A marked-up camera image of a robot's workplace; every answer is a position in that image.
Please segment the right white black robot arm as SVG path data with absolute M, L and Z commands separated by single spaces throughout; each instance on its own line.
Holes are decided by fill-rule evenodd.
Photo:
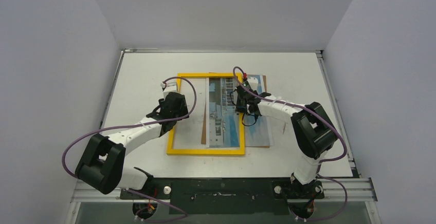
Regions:
M 302 155 L 291 174 L 290 190 L 298 198 L 305 197 L 311 191 L 311 183 L 317 178 L 327 151 L 338 139 L 338 133 L 319 103 L 303 106 L 267 92 L 258 94 L 251 88 L 253 83 L 247 80 L 235 88 L 237 111 L 256 119 L 266 116 L 292 125 Z

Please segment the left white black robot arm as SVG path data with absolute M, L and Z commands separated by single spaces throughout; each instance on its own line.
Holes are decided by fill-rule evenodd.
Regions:
M 153 193 L 152 175 L 138 167 L 124 165 L 125 157 L 150 140 L 162 137 L 180 119 L 188 118 L 185 96 L 170 92 L 138 125 L 104 136 L 92 135 L 75 169 L 75 176 L 108 194 L 116 188 L 133 189 L 142 198 Z

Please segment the yellow wooden photo frame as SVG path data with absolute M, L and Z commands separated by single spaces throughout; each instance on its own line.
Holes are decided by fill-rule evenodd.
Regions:
M 218 72 L 206 72 L 206 73 L 178 73 L 177 74 L 177 85 L 181 88 L 181 78 L 233 78 L 236 77 L 237 80 L 242 81 L 243 75 L 241 73 L 218 73 Z M 167 143 L 167 155 L 198 155 L 198 156 L 243 156 L 245 155 L 245 134 L 244 126 L 242 124 L 242 115 L 239 116 L 239 145 L 237 150 L 212 150 L 212 149 L 174 149 L 174 137 L 176 127 L 173 127 L 168 132 L 168 143 Z

